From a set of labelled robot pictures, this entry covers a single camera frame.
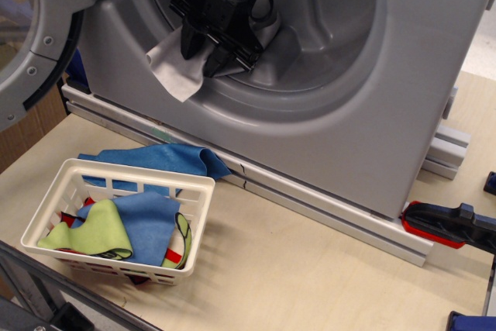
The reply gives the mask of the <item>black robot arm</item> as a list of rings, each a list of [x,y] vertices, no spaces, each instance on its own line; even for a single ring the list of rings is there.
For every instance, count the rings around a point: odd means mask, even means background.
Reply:
[[[203,75],[211,78],[235,62],[251,71],[266,47],[255,26],[275,20],[274,0],[171,0],[182,18],[181,55],[190,60],[209,41]]]

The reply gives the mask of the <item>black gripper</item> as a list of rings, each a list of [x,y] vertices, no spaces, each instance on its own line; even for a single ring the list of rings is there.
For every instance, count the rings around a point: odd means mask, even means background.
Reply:
[[[204,77],[231,74],[236,63],[251,71],[264,51],[249,24],[255,1],[171,0],[170,8],[182,18],[182,57],[190,60],[205,42],[211,42],[214,47],[203,67]]]

